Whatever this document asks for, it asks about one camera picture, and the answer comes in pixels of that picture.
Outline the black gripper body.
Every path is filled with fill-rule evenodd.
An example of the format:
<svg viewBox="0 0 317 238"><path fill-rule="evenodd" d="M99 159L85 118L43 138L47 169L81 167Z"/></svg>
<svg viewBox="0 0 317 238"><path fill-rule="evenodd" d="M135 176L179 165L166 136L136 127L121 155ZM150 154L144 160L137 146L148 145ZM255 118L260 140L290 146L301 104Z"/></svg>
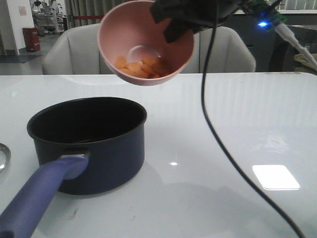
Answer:
<svg viewBox="0 0 317 238"><path fill-rule="evenodd" d="M178 19L198 24L194 32L223 24L240 8L240 0L156 0L150 7L155 23Z"/></svg>

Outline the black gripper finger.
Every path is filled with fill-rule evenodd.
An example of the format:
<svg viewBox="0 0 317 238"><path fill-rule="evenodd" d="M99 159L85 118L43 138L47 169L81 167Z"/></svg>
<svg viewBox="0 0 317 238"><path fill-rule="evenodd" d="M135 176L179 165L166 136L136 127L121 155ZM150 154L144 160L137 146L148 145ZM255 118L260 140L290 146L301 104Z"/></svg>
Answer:
<svg viewBox="0 0 317 238"><path fill-rule="evenodd" d="M167 43L175 43L183 39L194 39L194 31L198 24L178 19L172 19L163 31Z"/></svg>

